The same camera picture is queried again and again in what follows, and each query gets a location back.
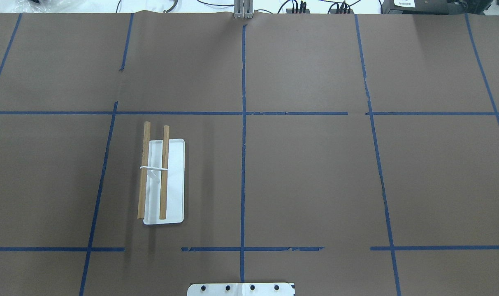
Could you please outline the black box on table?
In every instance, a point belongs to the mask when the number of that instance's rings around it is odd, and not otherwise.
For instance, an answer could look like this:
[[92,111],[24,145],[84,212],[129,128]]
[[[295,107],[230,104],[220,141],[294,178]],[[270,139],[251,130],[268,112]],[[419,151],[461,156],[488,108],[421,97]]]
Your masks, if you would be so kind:
[[382,14],[458,15],[486,11],[491,0],[383,0]]

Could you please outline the aluminium frame post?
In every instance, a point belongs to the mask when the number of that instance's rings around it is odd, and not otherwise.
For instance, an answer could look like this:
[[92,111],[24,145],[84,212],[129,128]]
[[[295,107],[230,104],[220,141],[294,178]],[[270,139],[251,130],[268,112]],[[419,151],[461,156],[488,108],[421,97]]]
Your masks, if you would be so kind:
[[251,19],[254,16],[253,0],[235,0],[234,18]]

